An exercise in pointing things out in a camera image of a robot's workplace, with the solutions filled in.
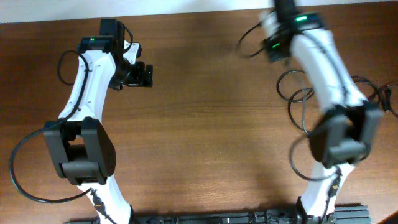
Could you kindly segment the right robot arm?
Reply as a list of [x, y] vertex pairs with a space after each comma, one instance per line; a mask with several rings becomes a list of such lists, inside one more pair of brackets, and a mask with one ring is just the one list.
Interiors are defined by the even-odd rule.
[[271, 62], [293, 57], [304, 70], [322, 113], [308, 139], [315, 160], [308, 187], [297, 200], [297, 223], [336, 223], [336, 198], [344, 181], [370, 154], [382, 118], [378, 105], [362, 94], [349, 75], [332, 32], [317, 13], [301, 13], [294, 1], [274, 1], [260, 16]]

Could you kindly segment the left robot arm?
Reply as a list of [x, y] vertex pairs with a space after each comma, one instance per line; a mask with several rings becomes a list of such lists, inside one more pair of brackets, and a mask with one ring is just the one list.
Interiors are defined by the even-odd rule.
[[108, 89], [151, 87], [153, 66], [140, 62], [141, 46], [127, 42], [127, 27], [102, 19], [99, 35], [82, 38], [79, 69], [58, 121], [45, 124], [44, 139], [59, 177], [86, 192], [99, 223], [133, 223], [134, 210], [116, 183], [116, 150], [102, 125]]

